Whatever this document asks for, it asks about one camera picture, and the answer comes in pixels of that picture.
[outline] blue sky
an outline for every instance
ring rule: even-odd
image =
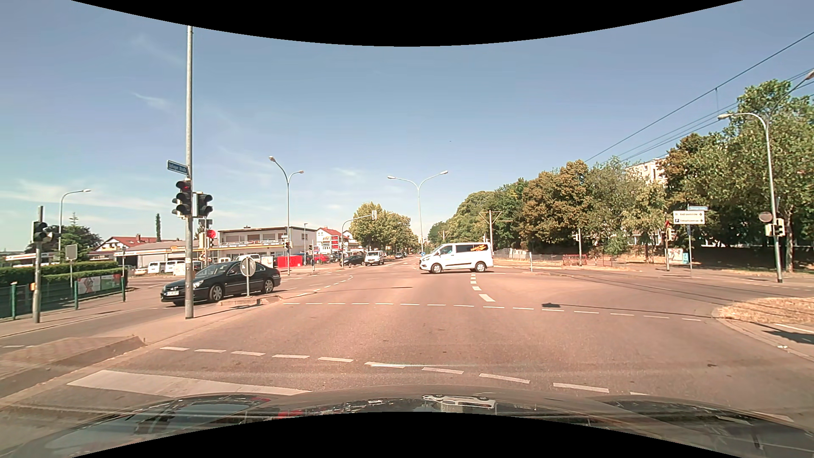
[[[0,7],[0,249],[22,249],[37,205],[103,238],[181,237],[186,27],[56,0]],[[365,201],[424,232],[471,192],[587,159],[814,29],[814,3],[744,0],[616,29],[478,46],[287,42],[196,29],[195,189],[216,229],[337,227]],[[620,144],[622,153],[814,68],[814,37]],[[669,145],[639,159],[664,154]]]

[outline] traffic island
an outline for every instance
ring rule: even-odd
[[[144,346],[131,337],[66,337],[0,355],[0,398]]]

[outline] street lamp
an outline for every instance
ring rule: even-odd
[[[300,170],[299,172],[294,172],[293,174],[286,174],[285,169],[283,169],[282,165],[274,159],[274,156],[269,156],[269,161],[272,161],[274,164],[277,164],[277,167],[282,170],[282,174],[286,177],[286,237],[288,242],[287,248],[287,255],[288,259],[286,264],[288,265],[288,275],[291,275],[291,194],[289,193],[291,188],[291,177],[296,174],[304,174],[305,170]]]
[[[440,174],[432,175],[430,178],[435,178],[438,175],[446,175],[448,173],[449,173],[449,170],[444,170]],[[421,182],[421,184],[416,184],[416,183],[414,183],[414,182],[412,182],[412,181],[410,181],[408,179],[396,178],[396,177],[394,177],[392,175],[387,176],[387,179],[401,180],[401,181],[406,181],[406,182],[412,183],[413,186],[415,186],[416,190],[418,191],[418,231],[421,232],[421,252],[422,253],[424,253],[424,225],[423,225],[422,220],[421,220],[421,185],[424,184],[424,182],[427,181],[430,178],[426,178],[424,181]]]
[[[66,193],[64,193],[62,195],[62,199],[59,199],[59,234],[60,235],[59,235],[59,238],[56,240],[56,246],[57,246],[56,253],[57,253],[57,256],[59,256],[60,261],[62,260],[62,255],[61,255],[61,253],[62,253],[62,205],[65,202],[65,196],[67,196],[68,194],[75,194],[77,192],[90,192],[90,189],[81,189],[79,191],[66,192]]]
[[[814,72],[809,73],[808,78],[814,76]],[[764,119],[754,113],[724,113],[718,115],[718,119],[726,119],[732,116],[753,116],[758,118],[760,124],[764,127],[764,132],[766,133],[766,159],[768,161],[768,193],[769,198],[772,200],[772,237],[774,239],[774,264],[775,268],[777,269],[777,282],[783,283],[783,274],[781,273],[780,268],[780,242],[777,239],[777,204],[774,200],[774,177],[772,176],[772,147],[768,141],[768,126],[766,125],[766,121]]]

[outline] parked car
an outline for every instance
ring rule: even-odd
[[[384,251],[369,251],[365,255],[365,265],[384,264]]]
[[[355,254],[353,256],[348,256],[342,261],[343,266],[361,266],[361,264],[365,261],[365,257],[361,256],[360,254]]]
[[[280,271],[257,263],[255,274],[249,279],[252,293],[270,294],[280,286]],[[161,301],[184,303],[184,280],[173,281],[161,289]],[[195,275],[192,284],[193,299],[218,302],[224,297],[246,293],[246,277],[240,273],[240,261],[219,262],[207,266]]]

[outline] road sign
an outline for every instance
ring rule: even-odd
[[[240,262],[240,273],[243,276],[250,277],[254,275],[255,271],[257,270],[257,263],[252,258],[243,258]]]
[[[672,212],[672,221],[675,224],[706,224],[702,210]]]
[[[79,251],[79,245],[77,245],[77,244],[66,246],[65,247],[65,260],[66,261],[76,261],[76,259],[79,258],[77,256],[78,251]]]
[[[173,172],[178,172],[179,174],[189,175],[190,170],[186,168],[186,165],[178,164],[177,162],[167,161],[167,170],[172,170]]]

